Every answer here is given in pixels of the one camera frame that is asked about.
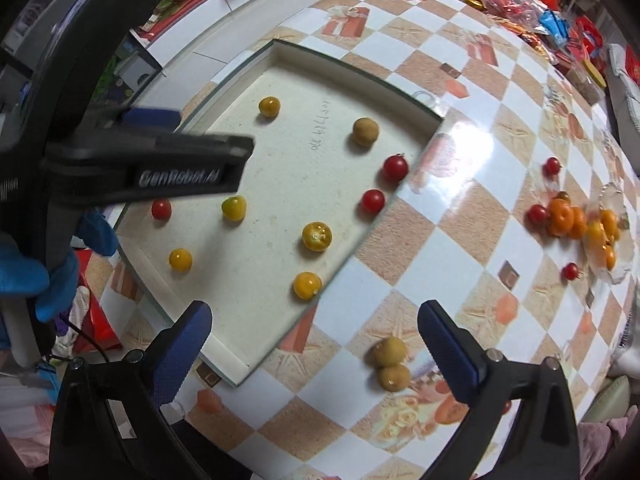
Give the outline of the blue gloved hand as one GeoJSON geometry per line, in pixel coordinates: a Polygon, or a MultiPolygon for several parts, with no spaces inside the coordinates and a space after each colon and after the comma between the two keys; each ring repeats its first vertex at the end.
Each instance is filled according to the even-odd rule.
{"type": "MultiPolygon", "coordinates": [[[[114,230],[99,209],[87,210],[75,236],[93,252],[111,257],[116,252],[114,230]]],[[[79,262],[68,248],[64,262],[53,271],[36,259],[24,257],[11,237],[1,235],[1,299],[35,299],[36,320],[46,324],[70,310],[79,280],[79,262]]]]}

